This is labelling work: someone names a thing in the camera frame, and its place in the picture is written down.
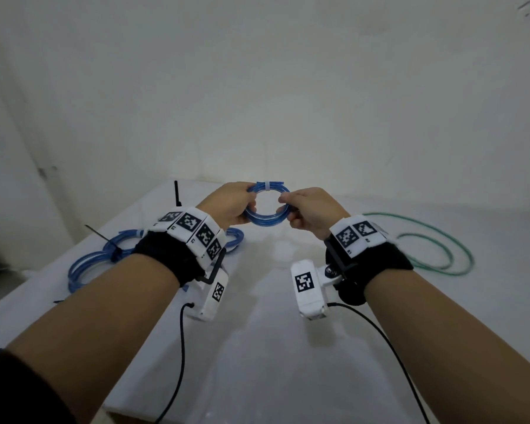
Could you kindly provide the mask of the person's right hand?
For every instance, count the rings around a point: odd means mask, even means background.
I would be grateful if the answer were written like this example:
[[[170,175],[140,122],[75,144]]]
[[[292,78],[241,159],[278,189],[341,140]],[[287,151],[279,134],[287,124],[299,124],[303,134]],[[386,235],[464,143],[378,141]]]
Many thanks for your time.
[[[303,202],[291,206],[287,217],[290,227],[312,233],[320,241],[330,235],[330,228],[338,221],[349,218],[350,214],[328,192],[319,187],[301,189]]]

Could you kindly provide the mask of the person's left hand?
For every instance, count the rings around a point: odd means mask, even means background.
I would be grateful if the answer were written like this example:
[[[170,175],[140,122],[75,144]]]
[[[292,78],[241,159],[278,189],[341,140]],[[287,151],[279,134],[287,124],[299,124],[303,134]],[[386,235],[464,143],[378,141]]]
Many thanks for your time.
[[[218,226],[226,231],[234,225],[234,183],[225,183],[208,195],[196,208],[212,217]]]

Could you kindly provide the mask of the blue tube coil white tie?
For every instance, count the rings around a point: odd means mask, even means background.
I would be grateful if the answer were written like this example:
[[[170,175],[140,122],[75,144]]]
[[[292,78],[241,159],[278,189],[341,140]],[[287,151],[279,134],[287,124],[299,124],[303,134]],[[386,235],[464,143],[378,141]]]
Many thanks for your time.
[[[270,182],[275,183],[275,189],[271,191],[275,191],[279,193],[290,192],[290,190],[284,185],[283,181],[270,181]],[[255,192],[257,194],[261,192],[265,192],[263,183],[264,182],[255,183],[255,185],[250,189],[250,191]],[[270,215],[262,215],[260,213],[250,213],[248,211],[246,212],[246,214],[249,220],[251,221],[251,223],[253,223],[256,226],[273,227],[273,226],[276,226],[282,223],[284,220],[287,219],[288,215],[291,212],[292,207],[288,205],[284,205],[283,207],[281,207],[281,209],[282,209],[281,211],[276,212],[274,214],[270,214]]]

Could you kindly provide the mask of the person's right forearm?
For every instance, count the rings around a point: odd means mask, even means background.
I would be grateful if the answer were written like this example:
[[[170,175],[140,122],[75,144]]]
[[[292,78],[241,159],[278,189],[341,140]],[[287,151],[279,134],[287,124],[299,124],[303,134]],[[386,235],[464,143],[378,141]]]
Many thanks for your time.
[[[441,424],[530,424],[530,363],[412,270],[385,270],[367,303]]]

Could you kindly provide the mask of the person's left forearm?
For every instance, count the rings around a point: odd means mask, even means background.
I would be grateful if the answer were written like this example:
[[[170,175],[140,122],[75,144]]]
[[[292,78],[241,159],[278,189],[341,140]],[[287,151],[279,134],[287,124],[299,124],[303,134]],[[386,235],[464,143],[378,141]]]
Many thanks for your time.
[[[53,307],[7,345],[89,424],[180,285],[162,263],[133,254]]]

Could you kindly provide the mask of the left wristband with marker tiles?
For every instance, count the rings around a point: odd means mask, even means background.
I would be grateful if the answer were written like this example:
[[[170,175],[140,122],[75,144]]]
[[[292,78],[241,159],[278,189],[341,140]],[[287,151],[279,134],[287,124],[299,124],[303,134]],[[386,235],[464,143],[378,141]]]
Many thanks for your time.
[[[183,286],[191,281],[211,285],[219,258],[226,254],[226,233],[212,216],[195,208],[171,209],[148,228],[132,250],[169,269]]]

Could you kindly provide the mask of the wristband with marker tiles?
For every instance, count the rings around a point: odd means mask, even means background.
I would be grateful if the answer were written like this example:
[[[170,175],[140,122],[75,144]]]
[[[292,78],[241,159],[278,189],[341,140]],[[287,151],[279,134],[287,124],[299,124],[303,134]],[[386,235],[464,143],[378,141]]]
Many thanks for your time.
[[[414,270],[410,260],[364,215],[343,218],[329,231],[325,262],[342,276],[335,289],[347,305],[365,304],[365,288],[382,272]]]
[[[148,228],[132,250],[169,269],[183,286],[191,281],[211,285],[219,258],[226,254],[226,233],[212,216],[195,208],[171,209]]]

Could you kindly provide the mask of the right wristband with marker tiles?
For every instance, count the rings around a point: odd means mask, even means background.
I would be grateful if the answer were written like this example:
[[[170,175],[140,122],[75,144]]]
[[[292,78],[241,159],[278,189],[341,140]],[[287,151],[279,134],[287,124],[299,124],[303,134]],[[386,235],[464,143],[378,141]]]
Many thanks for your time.
[[[343,218],[329,231],[325,262],[342,276],[335,289],[347,305],[365,304],[365,288],[382,272],[414,270],[410,260],[364,215]]]

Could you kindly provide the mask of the blue tube coil black tie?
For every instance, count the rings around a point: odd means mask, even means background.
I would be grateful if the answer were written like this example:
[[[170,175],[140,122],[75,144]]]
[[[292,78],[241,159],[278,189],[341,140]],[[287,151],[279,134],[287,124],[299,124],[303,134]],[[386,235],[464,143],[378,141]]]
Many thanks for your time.
[[[140,240],[143,237],[143,234],[143,229],[126,229],[119,231],[118,235],[109,239],[102,249],[108,261],[111,263],[118,263],[132,254],[135,246],[129,249],[124,249],[121,244],[134,239]]]

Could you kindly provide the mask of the black sleeve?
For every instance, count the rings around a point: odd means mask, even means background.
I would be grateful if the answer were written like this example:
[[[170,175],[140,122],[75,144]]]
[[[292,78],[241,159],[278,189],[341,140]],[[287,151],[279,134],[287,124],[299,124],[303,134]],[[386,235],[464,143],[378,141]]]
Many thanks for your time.
[[[0,349],[0,424],[77,421],[41,376],[6,349]]]

